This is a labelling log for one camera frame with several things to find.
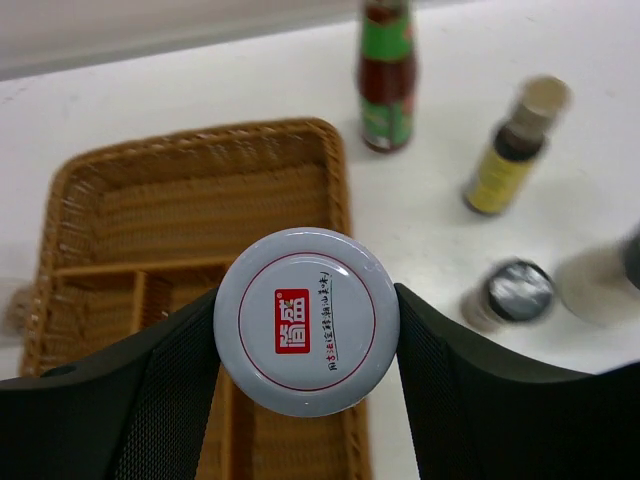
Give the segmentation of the green-label red sauce bottle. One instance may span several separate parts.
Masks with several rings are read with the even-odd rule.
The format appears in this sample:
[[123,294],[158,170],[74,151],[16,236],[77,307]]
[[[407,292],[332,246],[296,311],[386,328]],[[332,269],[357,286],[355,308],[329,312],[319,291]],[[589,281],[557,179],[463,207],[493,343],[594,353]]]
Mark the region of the green-label red sauce bottle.
[[410,141],[417,75],[412,4],[365,1],[356,83],[361,135],[370,149],[391,153]]

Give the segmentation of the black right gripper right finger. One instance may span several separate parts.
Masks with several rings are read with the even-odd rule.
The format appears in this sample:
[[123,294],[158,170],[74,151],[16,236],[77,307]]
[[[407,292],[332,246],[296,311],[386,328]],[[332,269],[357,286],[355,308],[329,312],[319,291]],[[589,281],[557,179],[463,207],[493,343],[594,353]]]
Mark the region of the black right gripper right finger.
[[404,285],[397,361],[424,479],[635,479],[639,367],[550,365],[455,323]]

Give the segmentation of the black-cap pepper grinder jar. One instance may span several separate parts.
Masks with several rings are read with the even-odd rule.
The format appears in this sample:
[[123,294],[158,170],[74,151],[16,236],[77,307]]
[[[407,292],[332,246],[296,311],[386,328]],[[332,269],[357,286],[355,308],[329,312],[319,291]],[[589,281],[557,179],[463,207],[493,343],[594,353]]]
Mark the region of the black-cap pepper grinder jar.
[[545,319],[555,300],[554,282],[539,265],[509,258],[496,264],[465,294],[460,310],[472,328],[494,332]]

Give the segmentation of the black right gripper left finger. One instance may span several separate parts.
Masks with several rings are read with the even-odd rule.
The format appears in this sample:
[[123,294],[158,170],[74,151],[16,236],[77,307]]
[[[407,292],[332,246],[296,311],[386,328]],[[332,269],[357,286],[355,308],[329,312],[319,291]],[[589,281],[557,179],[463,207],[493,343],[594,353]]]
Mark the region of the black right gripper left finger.
[[195,478],[220,366],[215,298],[38,377],[2,381],[2,478]]

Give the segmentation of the white-lid brown sauce jar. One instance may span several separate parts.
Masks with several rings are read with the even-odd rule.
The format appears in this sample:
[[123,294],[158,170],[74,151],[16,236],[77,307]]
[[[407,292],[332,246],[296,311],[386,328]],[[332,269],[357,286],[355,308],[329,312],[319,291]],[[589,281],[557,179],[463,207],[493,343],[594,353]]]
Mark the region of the white-lid brown sauce jar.
[[279,414],[344,411],[395,356],[399,300],[360,242],[323,228],[272,233],[231,264],[216,294],[220,360],[250,399]]

